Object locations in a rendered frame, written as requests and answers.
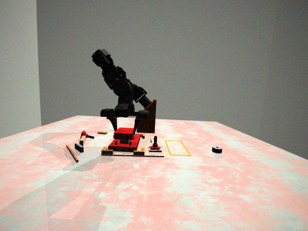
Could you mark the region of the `black toy tyre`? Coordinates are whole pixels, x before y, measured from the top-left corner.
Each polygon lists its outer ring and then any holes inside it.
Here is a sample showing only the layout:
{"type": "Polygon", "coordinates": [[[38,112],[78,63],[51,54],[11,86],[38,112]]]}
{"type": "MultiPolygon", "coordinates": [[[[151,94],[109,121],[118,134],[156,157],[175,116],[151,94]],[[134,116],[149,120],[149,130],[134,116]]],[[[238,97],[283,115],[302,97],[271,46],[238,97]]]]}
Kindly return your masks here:
{"type": "Polygon", "coordinates": [[[212,152],[215,152],[215,153],[222,153],[222,147],[213,146],[213,147],[212,147],[212,152]]]}

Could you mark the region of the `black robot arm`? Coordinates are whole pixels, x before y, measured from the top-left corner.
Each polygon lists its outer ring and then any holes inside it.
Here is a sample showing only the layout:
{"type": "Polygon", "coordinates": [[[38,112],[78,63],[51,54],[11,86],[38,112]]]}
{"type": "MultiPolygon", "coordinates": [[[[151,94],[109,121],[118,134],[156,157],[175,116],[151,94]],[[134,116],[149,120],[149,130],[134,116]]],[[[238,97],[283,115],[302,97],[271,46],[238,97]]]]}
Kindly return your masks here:
{"type": "MultiPolygon", "coordinates": [[[[147,92],[144,90],[144,88],[133,84],[129,79],[127,79],[126,72],[121,67],[116,67],[114,65],[111,55],[105,49],[98,49],[92,55],[92,61],[98,67],[101,67],[103,70],[102,75],[105,78],[104,80],[106,84],[111,90],[114,91],[117,96],[132,96],[133,100],[136,103],[140,102],[144,109],[146,109],[152,103],[147,98],[147,92]]],[[[118,105],[114,108],[114,110],[115,117],[126,118],[130,113],[134,113],[135,107],[134,104],[131,104],[130,100],[127,100],[127,103],[122,103],[122,101],[119,100],[118,105]]]]}

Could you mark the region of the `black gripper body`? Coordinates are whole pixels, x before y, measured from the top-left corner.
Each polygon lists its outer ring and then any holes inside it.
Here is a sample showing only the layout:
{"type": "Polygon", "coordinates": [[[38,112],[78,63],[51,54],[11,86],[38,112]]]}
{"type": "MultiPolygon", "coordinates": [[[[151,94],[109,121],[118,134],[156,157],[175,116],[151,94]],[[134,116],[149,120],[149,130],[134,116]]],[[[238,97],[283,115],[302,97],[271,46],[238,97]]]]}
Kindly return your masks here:
{"type": "MultiPolygon", "coordinates": [[[[127,103],[127,100],[131,101],[131,104],[133,104],[133,97],[132,96],[123,96],[118,97],[118,101],[121,100],[122,103],[127,103]]],[[[114,118],[115,117],[115,111],[114,109],[102,109],[100,112],[101,117],[107,117],[107,118],[114,118]]],[[[137,119],[148,119],[149,112],[147,110],[139,110],[138,112],[130,113],[129,116],[136,116],[137,119]]]]}

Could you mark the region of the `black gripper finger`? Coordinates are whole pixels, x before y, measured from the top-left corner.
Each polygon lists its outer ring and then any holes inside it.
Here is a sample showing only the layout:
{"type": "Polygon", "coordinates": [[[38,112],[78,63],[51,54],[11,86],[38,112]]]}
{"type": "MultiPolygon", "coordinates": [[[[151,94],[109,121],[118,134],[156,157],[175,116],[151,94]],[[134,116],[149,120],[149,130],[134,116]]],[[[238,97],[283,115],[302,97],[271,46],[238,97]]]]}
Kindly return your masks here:
{"type": "Polygon", "coordinates": [[[138,123],[139,123],[140,121],[142,121],[142,120],[143,120],[143,119],[137,119],[137,118],[135,118],[135,124],[134,124],[133,134],[135,134],[135,132],[136,132],[138,123]]]}
{"type": "Polygon", "coordinates": [[[112,123],[114,131],[116,131],[117,130],[117,118],[114,117],[114,118],[106,118],[106,119],[109,119],[109,121],[112,123]]]}

